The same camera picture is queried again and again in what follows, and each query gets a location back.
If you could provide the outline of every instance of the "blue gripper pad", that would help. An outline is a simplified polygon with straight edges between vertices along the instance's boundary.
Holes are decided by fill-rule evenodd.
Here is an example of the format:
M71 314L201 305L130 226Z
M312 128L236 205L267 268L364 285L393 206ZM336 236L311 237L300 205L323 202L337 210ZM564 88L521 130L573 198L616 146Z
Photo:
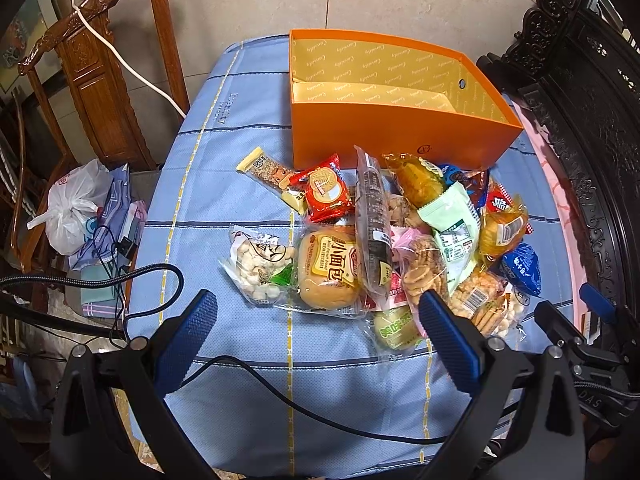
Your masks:
M589 310L596 313L601 320L610 325L616 323L616 308L593 285L583 283L579 295Z
M473 396L480 388L482 362L457 325L456 317L433 290L428 290L420 297L418 314L456 388Z
M160 397L174 392L218 318L218 300L201 290L178 317L167 319L151 338L156 359L154 388Z

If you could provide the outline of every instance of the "yellow stripe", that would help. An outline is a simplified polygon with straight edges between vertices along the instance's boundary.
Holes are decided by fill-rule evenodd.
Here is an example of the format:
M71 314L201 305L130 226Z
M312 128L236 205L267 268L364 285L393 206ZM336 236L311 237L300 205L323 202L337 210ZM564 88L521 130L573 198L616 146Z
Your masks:
M431 400L431 385L429 379L429 373L431 371L431 363L433 363L433 347L431 346L431 339L427 338L427 349L429 350L429 358L427 359L427 373L424 375L424 392L426 394L426 400L424 401L424 409L422 410L422 432L425 438L429 438L428 427L428 414L429 414L429 401ZM420 450L420 462L424 462L424 448Z
M175 203L174 216L171 219L171 227L169 228L169 236L166 239L166 247L164 249L164 262L166 264L169 263L169 254L171 253L171 240L172 240L172 238L174 238L175 222L178 219L178 211L180 211L180 204L182 203L182 194L184 192L184 185L187 183L187 177L189 176L189 172L191 171L191 165L193 164L193 159L196 157L196 152L198 151L198 147L200 146L200 140L202 139L202 133L204 132L204 128L207 126L207 123L209 122L209 118L211 117L211 113L213 112L213 108L216 107L216 103L218 102L218 98L220 97L220 92L222 92L222 87L225 84L226 77L229 75L229 72L231 72L231 67L236 62L236 59L238 58L238 54L240 54L241 50L242 50L242 41L240 42L240 48L236 51L236 55L231 60L231 63L229 64L229 67L226 69L225 76L222 78L222 81L220 82L220 86L218 87L218 92L216 93L216 96L213 99L213 102L211 104L211 108L209 108L209 112L207 113L207 117L204 119L204 122L202 123L202 127L200 129L200 133L198 134L198 137L196 137L196 144L193 147L193 151L191 152L191 157L189 158L189 163L187 164L187 167L184 170L184 175L182 176L182 183L180 184L180 189L178 191L178 200ZM161 285L160 285L160 304L164 303L164 291L166 289L166 276L167 276L167 270L164 270L162 272L162 282L161 282ZM164 311L161 311L158 314L158 324L162 324L162 322L164 321L164 315L163 314L164 314Z
M289 245L293 245L293 226L295 222L293 209L289 213ZM287 397L293 400L293 312L287 310ZM289 474L296 473L296 455L293 433L293 408L289 406L288 413L288 444L289 444Z

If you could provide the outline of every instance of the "pink fabric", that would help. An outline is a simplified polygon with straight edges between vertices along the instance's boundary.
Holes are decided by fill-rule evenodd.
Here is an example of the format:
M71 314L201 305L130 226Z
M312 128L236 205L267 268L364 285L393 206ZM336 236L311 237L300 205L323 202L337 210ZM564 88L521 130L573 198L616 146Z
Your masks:
M575 198L571 182L564 173L560 161L556 157L551 146L548 144L548 131L546 127L540 126L537 121L533 122L527 117L528 112L520 108L516 103L513 107L529 136L536 156L545 172L546 180L551 188L551 193L556 202L558 216L562 225L562 234L566 252L569 257L569 270L571 272L571 282L574 295L574 325L582 332L583 316L587 312L587 306L580 299L578 290L580 286L587 282L587 272L581 259L580 248L588 247L588 240L584 233L580 216L580 206ZM584 258L589 258L590 254L582 250Z

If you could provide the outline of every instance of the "chair backrest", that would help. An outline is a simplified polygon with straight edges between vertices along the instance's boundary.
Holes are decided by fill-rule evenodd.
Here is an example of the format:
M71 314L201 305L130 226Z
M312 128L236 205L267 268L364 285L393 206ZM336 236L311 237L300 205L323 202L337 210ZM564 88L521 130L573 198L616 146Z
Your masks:
M108 9L118 1L84 0L78 6L87 22L111 43ZM151 4L169 88L186 113L190 105L169 0L151 0ZM18 66L19 73L29 78L63 158L70 155L70 150L35 70L42 55L52 49L62 60L82 126L100 161L109 168L128 162L134 171L154 170L156 165L140 132L120 65L109 49L82 25L75 11L49 28Z

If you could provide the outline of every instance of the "white plastic bag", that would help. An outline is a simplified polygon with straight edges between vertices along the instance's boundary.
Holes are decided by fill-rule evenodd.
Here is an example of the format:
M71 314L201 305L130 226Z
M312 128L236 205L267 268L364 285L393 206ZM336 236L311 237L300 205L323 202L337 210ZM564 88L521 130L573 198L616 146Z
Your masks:
M46 222L51 247L69 256L89 234L87 222L95 217L107 199L113 177L97 158L75 168L49 189L47 211L27 224L27 229Z

